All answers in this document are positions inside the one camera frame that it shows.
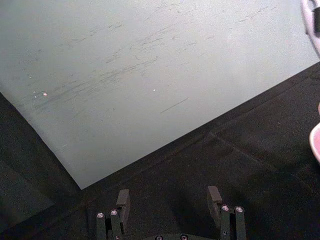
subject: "screw head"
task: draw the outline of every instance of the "screw head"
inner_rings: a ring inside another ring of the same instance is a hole
[[[239,213],[242,213],[244,211],[243,208],[240,206],[235,207],[235,210]]]
[[[181,235],[180,239],[181,240],[188,240],[188,236],[187,235]]]
[[[115,216],[118,214],[118,211],[117,210],[112,210],[111,213],[110,213],[112,216]]]
[[[226,205],[224,205],[224,206],[222,206],[222,210],[223,210],[223,211],[229,211],[229,207],[226,206]]]
[[[104,215],[102,212],[99,212],[99,213],[96,215],[96,217],[97,217],[98,219],[102,219],[104,216],[105,216],[105,215]]]

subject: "dark floor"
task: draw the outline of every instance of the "dark floor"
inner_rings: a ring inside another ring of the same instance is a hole
[[[320,63],[18,224],[0,239],[94,239],[97,212],[129,189],[126,239],[218,238],[207,186],[245,209],[247,239],[320,239],[320,166],[308,137],[320,122]]]

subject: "scratched surface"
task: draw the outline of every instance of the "scratched surface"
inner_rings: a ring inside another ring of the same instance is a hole
[[[0,56],[81,188],[318,61],[291,0],[4,0]]]

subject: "table surface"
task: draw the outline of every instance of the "table surface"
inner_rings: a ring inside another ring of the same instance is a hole
[[[2,0],[0,32],[0,91],[81,189],[318,61],[292,0]]]
[[[130,190],[126,239],[165,233],[217,238],[207,186],[245,209],[247,239],[320,237],[320,63],[31,217],[0,239],[90,239],[97,212]]]

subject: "white object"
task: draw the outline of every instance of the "white object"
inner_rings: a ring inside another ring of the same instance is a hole
[[[309,135],[309,143],[313,155],[317,159],[318,163],[320,164],[320,123],[316,125]]]
[[[301,13],[305,27],[305,33],[308,34],[310,41],[320,57],[320,37],[316,36],[314,26],[314,14],[308,5],[310,0],[301,0]],[[320,7],[320,0],[313,0],[314,8]]]

